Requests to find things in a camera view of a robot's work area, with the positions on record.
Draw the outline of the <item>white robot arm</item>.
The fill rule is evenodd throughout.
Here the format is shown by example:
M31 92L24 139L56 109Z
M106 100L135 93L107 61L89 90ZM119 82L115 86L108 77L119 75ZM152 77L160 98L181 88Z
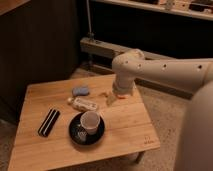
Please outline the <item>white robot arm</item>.
M213 59L147 60L131 49L112 60L112 92L133 92L137 78L192 94L182 123L173 171L213 171Z

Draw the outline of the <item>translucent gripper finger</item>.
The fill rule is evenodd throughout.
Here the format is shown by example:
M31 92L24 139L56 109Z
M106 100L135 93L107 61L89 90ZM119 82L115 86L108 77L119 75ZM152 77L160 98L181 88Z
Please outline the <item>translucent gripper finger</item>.
M117 99L126 99L126 96L125 95L116 95L116 98Z
M112 92L103 92L102 96L106 98L107 106L111 106L116 101L116 96Z

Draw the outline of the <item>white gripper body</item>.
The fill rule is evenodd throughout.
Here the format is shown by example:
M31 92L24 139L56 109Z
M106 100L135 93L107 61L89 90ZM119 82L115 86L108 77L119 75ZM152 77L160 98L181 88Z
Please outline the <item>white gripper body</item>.
M116 82L113 83L112 85L112 90L113 93L116 95L125 95L127 96L132 96L133 95L133 88L132 87L122 87L118 85Z

